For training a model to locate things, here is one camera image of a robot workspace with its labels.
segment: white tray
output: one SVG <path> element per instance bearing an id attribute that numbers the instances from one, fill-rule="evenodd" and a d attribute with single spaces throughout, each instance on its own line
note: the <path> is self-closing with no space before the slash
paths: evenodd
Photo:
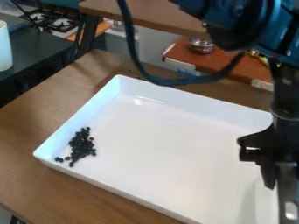
<path id="1" fill-rule="evenodd" d="M 270 123 L 266 112 L 118 75 L 34 156 L 183 222 L 276 224 L 275 192 L 257 165 L 239 161 L 236 144 Z M 86 126 L 98 156 L 74 168 L 55 162 Z"/>

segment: metal table leg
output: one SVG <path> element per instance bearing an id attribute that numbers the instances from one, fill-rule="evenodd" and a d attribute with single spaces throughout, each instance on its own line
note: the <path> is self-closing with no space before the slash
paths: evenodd
<path id="1" fill-rule="evenodd" d="M 84 28 L 83 38 L 81 41 L 80 49 L 78 51 L 77 59 L 88 53 L 93 48 L 94 35 L 99 22 L 103 18 L 86 15 L 86 24 Z"/>

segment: wooden table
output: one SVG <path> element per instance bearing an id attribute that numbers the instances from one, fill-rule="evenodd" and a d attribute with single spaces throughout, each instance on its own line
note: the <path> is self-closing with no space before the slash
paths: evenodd
<path id="1" fill-rule="evenodd" d="M 127 3 L 135 25 L 185 36 L 197 36 L 204 30 L 202 22 L 168 0 L 127 0 Z M 116 0 L 86 0 L 80 3 L 80 11 L 98 17 L 122 19 Z"/>
<path id="2" fill-rule="evenodd" d="M 196 70 L 206 74 L 213 74 L 225 67 L 236 56 L 235 52 L 224 52 L 216 47 L 215 51 L 209 54 L 199 54 L 188 49 L 188 38 L 182 37 L 175 46 L 164 56 L 163 60 L 171 59 L 194 65 Z M 232 70 L 230 79 L 251 84 L 253 80 L 272 83 L 272 77 L 267 66 L 254 59 L 252 56 L 245 56 L 241 62 Z"/>
<path id="3" fill-rule="evenodd" d="M 176 76 L 146 67 L 155 74 Z M 138 76 L 127 59 L 92 51 L 0 109 L 0 203 L 17 217 L 36 224 L 180 223 L 47 168 L 32 155 L 115 74 Z M 271 97 L 232 80 L 181 88 L 256 109 L 267 109 Z"/>

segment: floor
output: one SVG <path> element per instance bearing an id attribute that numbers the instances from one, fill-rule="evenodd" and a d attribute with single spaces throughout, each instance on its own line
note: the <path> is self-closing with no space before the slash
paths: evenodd
<path id="1" fill-rule="evenodd" d="M 11 214 L 0 207 L 0 224 L 10 224 Z"/>

